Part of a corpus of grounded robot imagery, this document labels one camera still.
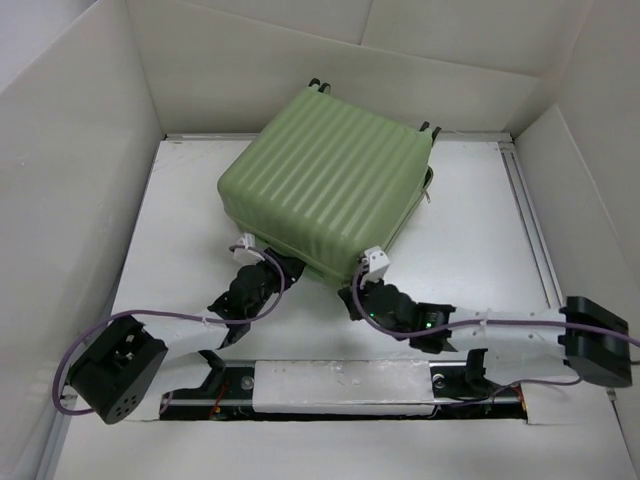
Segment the black mounting bracket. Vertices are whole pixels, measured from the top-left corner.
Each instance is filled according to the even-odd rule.
[[[280,255],[268,248],[265,253],[273,258],[284,273],[284,290],[287,291],[298,281],[306,264],[294,257]],[[229,290],[220,295],[207,310],[224,320],[244,320],[255,317],[272,295],[280,291],[280,274],[276,267],[266,260],[255,265],[246,265],[238,270]],[[228,325],[229,333],[220,348],[233,345],[251,329],[250,324]]]
[[[351,320],[362,320],[362,315],[353,302],[351,286],[342,288],[338,295],[347,307]],[[395,285],[385,285],[384,280],[365,283],[358,298],[364,310],[378,325],[397,333],[410,333],[446,325],[449,323],[449,315],[456,310],[452,305],[414,302]],[[409,346],[432,354],[441,353],[443,350],[455,351],[447,342],[450,336],[451,332],[445,330],[434,335],[411,338]]]
[[[584,297],[568,297],[560,309],[567,322],[605,328],[629,334],[629,324],[607,309]],[[558,339],[564,345],[565,363],[584,381],[603,387],[621,388],[632,385],[629,344],[611,335],[567,329]]]

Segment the white bracket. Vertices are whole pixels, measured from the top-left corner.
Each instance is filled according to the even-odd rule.
[[[369,266],[369,271],[362,277],[362,283],[375,283],[387,273],[391,260],[380,247],[373,247],[364,251],[364,263]]]
[[[236,248],[233,251],[233,259],[241,265],[255,265],[262,258],[256,252],[248,250],[246,247],[256,248],[256,237],[252,233],[243,233],[242,236],[236,242],[236,245],[240,245],[245,248]]]

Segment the suitcase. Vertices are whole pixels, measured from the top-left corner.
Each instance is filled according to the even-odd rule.
[[[312,80],[218,181],[227,215],[330,285],[364,250],[388,252],[426,193],[439,128],[420,131],[329,95]]]

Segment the purple cable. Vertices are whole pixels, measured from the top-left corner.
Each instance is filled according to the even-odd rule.
[[[571,330],[582,330],[585,332],[597,333],[600,335],[609,335],[611,337],[617,338],[624,342],[630,343],[636,347],[640,347],[640,340],[636,340],[635,338],[630,337],[629,335],[625,335],[624,333],[614,332],[613,330],[607,330],[606,328],[594,327],[592,325],[583,325],[581,323],[571,323],[571,322],[554,322],[547,320],[483,320],[478,318],[472,318],[469,320],[461,320],[459,322],[440,325],[438,327],[429,328],[427,330],[419,330],[417,332],[394,332],[393,330],[388,330],[384,327],[378,325],[372,318],[369,317],[369,314],[365,311],[362,303],[360,302],[360,296],[358,295],[359,287],[360,287],[360,279],[367,268],[366,265],[360,265],[358,268],[353,280],[351,282],[351,295],[353,298],[353,303],[358,310],[358,313],[362,315],[362,318],[371,325],[373,328],[382,332],[386,335],[390,335],[394,338],[416,338],[416,337],[426,337],[428,335],[435,335],[436,333],[444,332],[446,330],[454,330],[457,328],[470,327],[474,325],[479,325],[480,323],[487,323],[487,325],[500,325],[503,327],[548,327],[548,328],[562,328],[562,329],[571,329]]]
[[[119,320],[129,315],[149,315],[154,317],[172,317],[180,320],[191,320],[194,322],[205,321],[207,323],[217,323],[217,324],[223,324],[223,325],[246,325],[247,323],[253,323],[257,320],[261,320],[267,315],[269,315],[271,312],[273,312],[275,308],[278,306],[278,304],[280,303],[280,300],[282,300],[282,294],[284,293],[284,290],[285,290],[285,276],[284,276],[284,272],[282,271],[282,268],[272,256],[270,256],[269,254],[265,253],[262,250],[258,250],[257,248],[246,247],[244,245],[234,245],[232,247],[229,247],[229,250],[233,252],[239,248],[244,248],[257,253],[266,261],[271,263],[274,267],[276,267],[278,275],[280,275],[280,292],[278,293],[278,296],[276,297],[276,299],[274,300],[274,302],[271,304],[269,308],[267,308],[264,312],[256,315],[253,318],[247,318],[244,320],[224,320],[221,318],[209,318],[209,317],[202,317],[197,315],[188,315],[186,313],[163,312],[159,310],[144,310],[144,309],[134,309],[134,310],[127,310],[120,313],[115,313],[109,316],[108,318],[101,320],[96,325],[92,326],[91,328],[86,330],[84,333],[82,333],[78,338],[75,339],[75,341],[71,344],[71,346],[67,349],[67,351],[64,352],[64,354],[62,355],[62,359],[60,360],[60,363],[58,364],[58,368],[56,369],[56,373],[53,376],[53,385],[51,387],[51,399],[53,400],[53,405],[56,407],[56,410],[58,410],[63,415],[69,415],[69,416],[87,415],[93,412],[92,408],[87,408],[84,410],[70,410],[66,408],[64,405],[62,405],[62,402],[60,401],[60,394],[63,387],[62,374],[64,373],[65,368],[69,363],[69,359],[71,358],[71,355],[73,355],[73,352],[76,350],[76,348],[78,348],[80,344],[82,344],[87,338],[91,337],[93,334],[95,334],[99,330],[107,327],[111,322],[115,320]]]

